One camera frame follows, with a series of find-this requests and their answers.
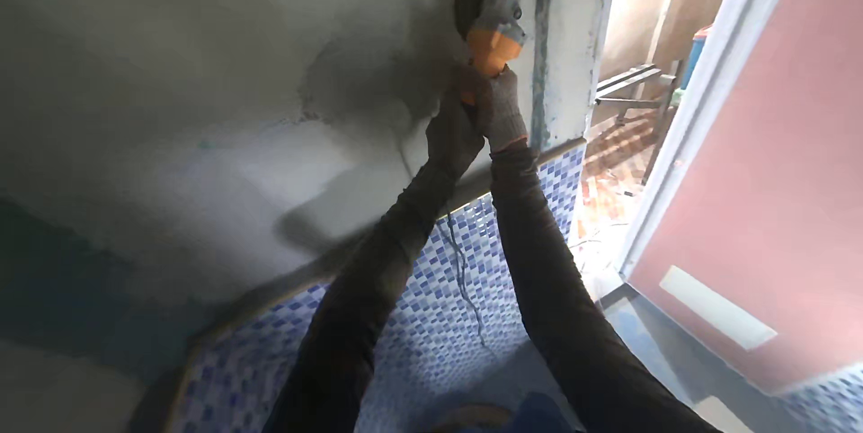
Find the angle grinder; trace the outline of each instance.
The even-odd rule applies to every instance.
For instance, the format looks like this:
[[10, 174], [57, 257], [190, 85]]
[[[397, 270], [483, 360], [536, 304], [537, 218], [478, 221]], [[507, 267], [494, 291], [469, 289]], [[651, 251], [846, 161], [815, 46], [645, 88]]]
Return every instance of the angle grinder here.
[[[507, 62], [519, 56], [525, 31], [519, 26], [521, 0], [456, 0], [456, 30], [468, 42], [470, 65], [481, 74], [495, 77]], [[475, 96], [462, 94], [471, 118], [476, 116]]]

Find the metal stand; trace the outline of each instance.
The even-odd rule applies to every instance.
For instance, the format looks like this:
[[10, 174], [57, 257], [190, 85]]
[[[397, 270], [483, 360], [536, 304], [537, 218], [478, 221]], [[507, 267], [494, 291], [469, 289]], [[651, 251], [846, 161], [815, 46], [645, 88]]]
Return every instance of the metal stand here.
[[[617, 74], [603, 80], [596, 87], [596, 107], [611, 106], [619, 108], [617, 118], [614, 122], [621, 126], [626, 123], [627, 110], [633, 108], [656, 108], [657, 120], [656, 126], [653, 127], [653, 136], [656, 140], [656, 147], [650, 158], [650, 163], [647, 164], [644, 178], [641, 179], [641, 184], [647, 183], [647, 177], [650, 176], [653, 165], [656, 163], [656, 155], [659, 153], [659, 148], [665, 140], [665, 135], [668, 133], [669, 127], [672, 125], [676, 108], [669, 108], [672, 103], [674, 90], [677, 88], [677, 83], [680, 81], [681, 71], [684, 67], [682, 61], [672, 62], [672, 70], [670, 74], [662, 74], [662, 70], [656, 67], [655, 64], [642, 64], [629, 69], [627, 72]], [[636, 98], [610, 98], [609, 96], [620, 92], [624, 89], [634, 89], [636, 85], [648, 82], [649, 80], [658, 79], [658, 83], [664, 86], [663, 94], [656, 99], [636, 99]]]

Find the power cord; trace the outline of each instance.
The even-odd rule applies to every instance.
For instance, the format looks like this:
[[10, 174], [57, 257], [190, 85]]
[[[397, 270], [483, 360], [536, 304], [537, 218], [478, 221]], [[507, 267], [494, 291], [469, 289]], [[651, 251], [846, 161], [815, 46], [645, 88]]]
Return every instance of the power cord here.
[[452, 212], [449, 210], [446, 211], [446, 224], [449, 227], [449, 236], [438, 227], [437, 230], [441, 233], [441, 236], [444, 237], [452, 249], [455, 251], [453, 255], [456, 261], [456, 284], [458, 285], [459, 294], [462, 296], [464, 302], [468, 305], [468, 308], [474, 312], [474, 317], [476, 317], [476, 334], [480, 337], [480, 344], [483, 348], [489, 351], [490, 354], [494, 358], [497, 358], [497, 354], [494, 353], [494, 350], [491, 350], [489, 345], [485, 341], [485, 337], [482, 335], [482, 331], [485, 328], [485, 324], [482, 322], [482, 314], [480, 313], [480, 308], [476, 306], [473, 301], [470, 299], [470, 295], [468, 294], [468, 288], [466, 284], [466, 273], [467, 273], [467, 265], [468, 260], [464, 257], [464, 252], [462, 252], [461, 247], [456, 243], [456, 229], [452, 222]]
[[[411, 170], [410, 165], [407, 163], [403, 141], [401, 141], [399, 138], [396, 138], [396, 145], [401, 156], [401, 163], [405, 167], [405, 172], [408, 174], [411, 180], [413, 180], [416, 174]], [[458, 293], [459, 295], [461, 295], [464, 302], [468, 305], [468, 308], [470, 308], [470, 310], [474, 312], [474, 317], [476, 317], [476, 333], [480, 337], [480, 344], [483, 348], [488, 350], [495, 359], [497, 359], [497, 354], [494, 353], [494, 350], [491, 350], [491, 348], [485, 341], [485, 337], [482, 335], [485, 324], [482, 322], [482, 314], [480, 313], [480, 309], [473, 303], [473, 301], [470, 299], [470, 295], [468, 294], [468, 288], [465, 279], [468, 260], [464, 257], [464, 252], [462, 251], [461, 247], [456, 243], [456, 229], [452, 223], [452, 212], [449, 209], [446, 211], [446, 224], [449, 227], [449, 236], [447, 236], [447, 233], [444, 231], [444, 229], [440, 228], [437, 224], [436, 226], [437, 230], [440, 232], [440, 235], [452, 247], [453, 251], [455, 251], [453, 257], [455, 258], [456, 266], [454, 269], [453, 267], [450, 267], [450, 269], [454, 270], [456, 274]]]

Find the pink wall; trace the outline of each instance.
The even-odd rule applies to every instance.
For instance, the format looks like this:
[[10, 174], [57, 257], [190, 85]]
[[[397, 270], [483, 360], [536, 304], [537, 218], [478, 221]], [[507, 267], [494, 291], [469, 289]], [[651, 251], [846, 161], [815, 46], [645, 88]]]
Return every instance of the pink wall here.
[[[863, 2], [780, 0], [632, 284], [763, 391], [863, 360]], [[778, 336], [746, 352], [676, 264]]]

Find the tiled floor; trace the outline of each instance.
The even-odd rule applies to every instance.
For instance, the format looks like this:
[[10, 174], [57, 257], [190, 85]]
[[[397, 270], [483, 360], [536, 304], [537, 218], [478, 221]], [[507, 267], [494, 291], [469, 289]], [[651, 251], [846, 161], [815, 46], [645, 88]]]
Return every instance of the tiled floor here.
[[653, 152], [655, 110], [631, 109], [626, 123], [606, 119], [588, 131], [588, 147], [577, 196], [577, 227], [569, 247], [594, 299], [620, 284], [612, 266], [641, 204], [641, 178]]

